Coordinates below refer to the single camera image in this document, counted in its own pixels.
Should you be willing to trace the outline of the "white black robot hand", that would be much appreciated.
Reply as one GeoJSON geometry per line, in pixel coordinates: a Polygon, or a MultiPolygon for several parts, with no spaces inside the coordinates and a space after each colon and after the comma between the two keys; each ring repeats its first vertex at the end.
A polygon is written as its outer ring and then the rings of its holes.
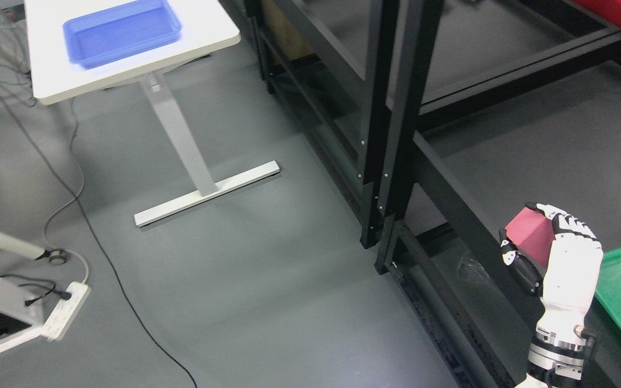
{"type": "Polygon", "coordinates": [[[567,211],[550,204],[527,202],[526,209],[542,214],[553,229],[549,260],[544,275],[510,238],[506,228],[499,230],[502,262],[523,292],[539,296],[544,313],[536,332],[556,345],[586,345],[584,320],[588,313],[601,270],[601,242],[593,231],[567,211]]]}

